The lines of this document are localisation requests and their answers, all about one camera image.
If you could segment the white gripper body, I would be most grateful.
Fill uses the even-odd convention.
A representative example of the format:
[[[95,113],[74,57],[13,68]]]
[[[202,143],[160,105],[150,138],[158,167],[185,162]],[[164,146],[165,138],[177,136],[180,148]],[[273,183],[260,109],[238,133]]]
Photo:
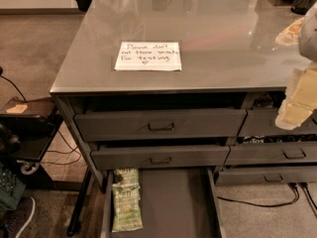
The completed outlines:
[[[317,108],[317,63],[295,69],[288,80],[275,125],[284,130],[300,127]]]

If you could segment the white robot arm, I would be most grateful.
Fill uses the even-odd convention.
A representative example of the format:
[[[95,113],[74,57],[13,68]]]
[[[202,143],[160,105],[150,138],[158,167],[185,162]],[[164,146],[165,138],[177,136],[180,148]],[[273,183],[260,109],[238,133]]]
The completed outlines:
[[[283,46],[297,45],[299,53],[311,61],[304,70],[293,71],[275,118],[278,128],[293,130],[317,109],[317,3],[279,33],[275,41]]]

